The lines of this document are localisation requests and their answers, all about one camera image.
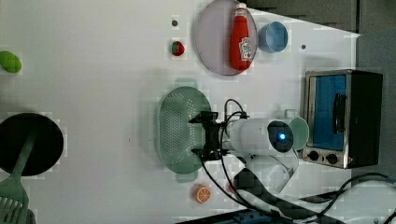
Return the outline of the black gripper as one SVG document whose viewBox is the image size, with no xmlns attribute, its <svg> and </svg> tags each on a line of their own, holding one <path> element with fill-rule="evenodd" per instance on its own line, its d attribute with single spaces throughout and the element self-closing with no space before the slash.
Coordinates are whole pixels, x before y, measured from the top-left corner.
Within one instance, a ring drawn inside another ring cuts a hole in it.
<svg viewBox="0 0 396 224">
<path fill-rule="evenodd" d="M 217 161 L 228 153 L 222 148 L 220 134 L 223 128 L 222 122 L 217 122 L 219 113 L 202 111 L 190 120 L 191 124 L 202 123 L 205 129 L 204 149 L 193 148 L 191 152 L 201 161 Z"/>
</svg>

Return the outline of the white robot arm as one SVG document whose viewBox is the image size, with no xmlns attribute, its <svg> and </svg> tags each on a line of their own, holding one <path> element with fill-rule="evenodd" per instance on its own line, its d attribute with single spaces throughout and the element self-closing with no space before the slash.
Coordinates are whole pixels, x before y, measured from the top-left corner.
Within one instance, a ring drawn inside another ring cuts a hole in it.
<svg viewBox="0 0 396 224">
<path fill-rule="evenodd" d="M 279 193 L 298 165 L 294 155 L 296 137 L 282 119 L 251 119 L 237 111 L 223 122 L 216 112 L 203 111 L 191 119 L 205 130 L 205 143 L 192 152 L 203 161 L 218 161 L 226 155 L 240 157 L 250 172 L 271 192 Z"/>
</svg>

